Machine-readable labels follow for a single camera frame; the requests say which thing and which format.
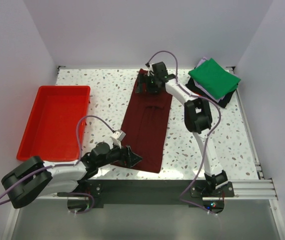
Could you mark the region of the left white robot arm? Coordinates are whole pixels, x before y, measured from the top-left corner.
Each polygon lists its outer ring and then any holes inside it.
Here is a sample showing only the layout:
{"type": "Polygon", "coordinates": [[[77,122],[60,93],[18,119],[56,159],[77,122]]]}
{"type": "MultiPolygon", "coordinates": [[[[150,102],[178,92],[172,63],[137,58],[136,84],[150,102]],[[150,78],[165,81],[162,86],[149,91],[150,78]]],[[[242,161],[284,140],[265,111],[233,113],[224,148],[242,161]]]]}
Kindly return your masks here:
{"type": "Polygon", "coordinates": [[[132,168],[142,159],[129,145],[111,148],[100,142],[79,162],[54,163],[33,156],[6,174],[1,183],[12,206],[20,209],[40,196],[73,192],[81,182],[95,176],[100,167],[117,162],[132,168]]]}

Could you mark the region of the dark red t shirt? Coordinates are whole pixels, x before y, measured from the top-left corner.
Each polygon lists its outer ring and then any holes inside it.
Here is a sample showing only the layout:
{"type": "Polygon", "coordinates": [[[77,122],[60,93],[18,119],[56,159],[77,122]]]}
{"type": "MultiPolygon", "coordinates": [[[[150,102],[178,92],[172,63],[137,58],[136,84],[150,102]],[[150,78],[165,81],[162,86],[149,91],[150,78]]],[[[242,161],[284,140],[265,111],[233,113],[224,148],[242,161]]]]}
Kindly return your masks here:
{"type": "Polygon", "coordinates": [[[172,96],[165,91],[151,94],[132,90],[121,130],[125,132],[122,144],[142,157],[133,169],[161,171],[171,103],[172,96]]]}

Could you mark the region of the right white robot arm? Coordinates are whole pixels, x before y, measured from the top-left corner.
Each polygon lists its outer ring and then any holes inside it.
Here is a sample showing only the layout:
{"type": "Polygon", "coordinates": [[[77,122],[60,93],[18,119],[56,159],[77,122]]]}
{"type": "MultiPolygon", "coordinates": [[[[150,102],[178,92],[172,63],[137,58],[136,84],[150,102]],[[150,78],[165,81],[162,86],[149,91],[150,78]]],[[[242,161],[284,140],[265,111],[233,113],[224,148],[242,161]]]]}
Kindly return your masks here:
{"type": "Polygon", "coordinates": [[[213,117],[210,99],[198,95],[177,80],[176,74],[169,74],[164,62],[146,64],[147,72],[137,76],[135,92],[137,94],[159,94],[166,92],[183,105],[184,125],[195,137],[204,169],[206,189],[216,191],[228,183],[227,174],[220,163],[215,145],[210,137],[216,126],[212,126],[213,117]]]}

